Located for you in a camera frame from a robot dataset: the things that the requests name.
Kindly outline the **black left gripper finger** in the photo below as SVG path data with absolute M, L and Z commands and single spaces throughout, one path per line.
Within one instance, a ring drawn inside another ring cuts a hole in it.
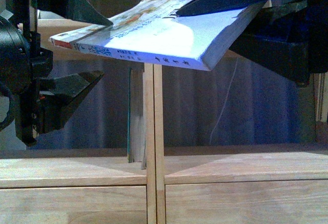
M 113 23 L 96 11 L 87 0 L 67 0 L 65 18 L 106 27 L 113 26 Z

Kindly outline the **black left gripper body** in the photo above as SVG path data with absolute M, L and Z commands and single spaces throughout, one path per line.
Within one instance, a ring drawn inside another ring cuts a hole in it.
M 28 147 L 36 144 L 39 134 L 61 129 L 72 115 L 72 98 L 50 94 L 59 79 L 49 79 L 53 52 L 42 48 L 37 31 L 37 10 L 70 16 L 73 0 L 14 0 L 15 25 L 22 24 L 29 73 L 27 86 L 18 95 L 16 135 Z

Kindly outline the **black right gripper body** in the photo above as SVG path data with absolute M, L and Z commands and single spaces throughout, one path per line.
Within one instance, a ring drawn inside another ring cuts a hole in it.
M 307 0 L 309 24 L 309 68 L 312 73 L 327 72 L 327 0 Z

